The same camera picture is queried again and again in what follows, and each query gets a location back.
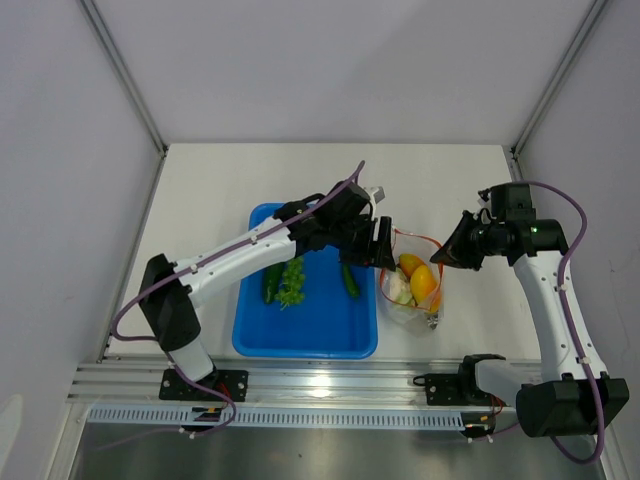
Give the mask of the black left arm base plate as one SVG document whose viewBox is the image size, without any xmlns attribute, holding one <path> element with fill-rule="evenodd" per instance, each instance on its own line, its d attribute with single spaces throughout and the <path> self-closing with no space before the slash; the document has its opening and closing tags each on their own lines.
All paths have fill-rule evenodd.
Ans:
<svg viewBox="0 0 640 480">
<path fill-rule="evenodd" d="M 164 401 L 221 401 L 216 391 L 233 402 L 244 402 L 249 385 L 249 372 L 246 370 L 217 370 L 197 382 L 199 388 L 187 383 L 175 369 L 163 372 L 158 397 Z"/>
</svg>

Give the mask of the green grape bunch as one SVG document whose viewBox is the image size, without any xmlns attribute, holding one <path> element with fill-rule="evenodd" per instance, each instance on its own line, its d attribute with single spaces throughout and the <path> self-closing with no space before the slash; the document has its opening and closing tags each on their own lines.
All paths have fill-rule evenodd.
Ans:
<svg viewBox="0 0 640 480">
<path fill-rule="evenodd" d="M 279 289 L 275 299 L 280 304 L 280 309 L 300 305 L 305 294 L 302 291 L 306 276 L 304 273 L 304 258 L 294 258 L 285 264 Z"/>
</svg>

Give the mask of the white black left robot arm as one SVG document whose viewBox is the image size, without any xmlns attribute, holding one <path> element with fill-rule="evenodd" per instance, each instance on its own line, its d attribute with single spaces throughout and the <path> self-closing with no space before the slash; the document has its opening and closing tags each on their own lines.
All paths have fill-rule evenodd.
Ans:
<svg viewBox="0 0 640 480">
<path fill-rule="evenodd" d="M 392 220 L 378 217 L 382 187 L 337 184 L 328 194 L 287 202 L 266 220 L 206 254 L 147 262 L 137 304 L 154 340 L 183 375 L 182 388 L 197 400 L 217 387 L 217 369 L 201 340 L 197 314 L 214 294 L 264 268 L 333 247 L 347 265 L 391 269 Z"/>
</svg>

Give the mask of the white green cabbage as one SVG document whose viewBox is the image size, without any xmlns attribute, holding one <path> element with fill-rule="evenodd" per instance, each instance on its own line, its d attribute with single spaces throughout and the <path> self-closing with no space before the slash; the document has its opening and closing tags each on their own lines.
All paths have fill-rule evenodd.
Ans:
<svg viewBox="0 0 640 480">
<path fill-rule="evenodd" d="M 414 307 L 415 299 L 410 290 L 410 283 L 401 270 L 396 270 L 388 275 L 389 298 L 392 302 Z"/>
</svg>

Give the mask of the dark green cucumber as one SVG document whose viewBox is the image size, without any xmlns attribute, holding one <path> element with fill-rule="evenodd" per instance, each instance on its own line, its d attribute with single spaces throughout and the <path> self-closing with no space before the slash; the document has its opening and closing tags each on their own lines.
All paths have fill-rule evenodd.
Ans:
<svg viewBox="0 0 640 480">
<path fill-rule="evenodd" d="M 276 300 L 284 269 L 284 262 L 270 265 L 264 269 L 262 278 L 262 298 L 265 304 L 270 305 Z"/>
</svg>

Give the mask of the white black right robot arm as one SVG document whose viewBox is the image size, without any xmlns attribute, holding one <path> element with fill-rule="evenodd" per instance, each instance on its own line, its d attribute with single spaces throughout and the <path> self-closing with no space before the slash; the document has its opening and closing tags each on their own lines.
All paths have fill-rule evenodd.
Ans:
<svg viewBox="0 0 640 480">
<path fill-rule="evenodd" d="M 487 257 L 506 258 L 534 321 L 541 380 L 527 380 L 502 356 L 467 355 L 456 389 L 468 403 L 493 395 L 514 407 L 530 437 L 600 436 L 628 402 L 628 386 L 610 376 L 586 328 L 570 272 L 577 244 L 558 221 L 538 218 L 530 187 L 510 182 L 480 191 L 481 209 L 463 213 L 431 260 L 477 271 Z"/>
</svg>

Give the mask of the red orange mango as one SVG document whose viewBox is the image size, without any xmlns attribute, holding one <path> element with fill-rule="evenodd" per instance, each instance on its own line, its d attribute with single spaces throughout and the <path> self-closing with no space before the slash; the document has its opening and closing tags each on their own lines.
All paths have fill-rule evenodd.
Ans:
<svg viewBox="0 0 640 480">
<path fill-rule="evenodd" d="M 419 267 L 424 265 L 424 261 L 414 254 L 403 253 L 399 255 L 398 266 L 407 278 L 410 278 Z"/>
</svg>

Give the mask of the clear zip top bag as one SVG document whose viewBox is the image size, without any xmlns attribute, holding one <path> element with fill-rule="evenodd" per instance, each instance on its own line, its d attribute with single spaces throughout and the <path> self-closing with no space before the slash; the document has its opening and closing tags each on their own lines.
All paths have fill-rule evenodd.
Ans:
<svg viewBox="0 0 640 480">
<path fill-rule="evenodd" d="M 395 268 L 378 274 L 383 309 L 410 334 L 427 335 L 443 317 L 444 267 L 430 261 L 441 243 L 393 226 L 391 247 Z"/>
</svg>

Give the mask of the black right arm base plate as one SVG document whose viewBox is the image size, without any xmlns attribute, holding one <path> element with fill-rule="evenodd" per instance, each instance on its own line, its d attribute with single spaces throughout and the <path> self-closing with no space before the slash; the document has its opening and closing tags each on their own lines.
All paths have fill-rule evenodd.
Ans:
<svg viewBox="0 0 640 480">
<path fill-rule="evenodd" d="M 486 406 L 490 402 L 469 376 L 460 373 L 418 375 L 412 383 L 424 389 L 430 406 Z"/>
</svg>

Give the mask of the yellow orange mango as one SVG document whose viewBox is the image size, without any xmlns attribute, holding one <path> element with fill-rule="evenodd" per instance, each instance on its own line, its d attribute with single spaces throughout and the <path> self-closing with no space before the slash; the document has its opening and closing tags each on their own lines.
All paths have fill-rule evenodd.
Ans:
<svg viewBox="0 0 640 480">
<path fill-rule="evenodd" d="M 410 290 L 417 307 L 429 313 L 439 310 L 441 303 L 439 283 L 428 266 L 421 266 L 413 273 L 410 277 Z"/>
</svg>

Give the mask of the green chili pepper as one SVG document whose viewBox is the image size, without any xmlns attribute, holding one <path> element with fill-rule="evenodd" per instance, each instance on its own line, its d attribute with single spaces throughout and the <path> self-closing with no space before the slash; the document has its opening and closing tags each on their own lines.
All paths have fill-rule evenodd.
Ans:
<svg viewBox="0 0 640 480">
<path fill-rule="evenodd" d="M 361 295 L 359 285 L 354 277 L 353 271 L 347 264 L 341 265 L 342 278 L 347 294 L 352 299 L 358 299 Z"/>
</svg>

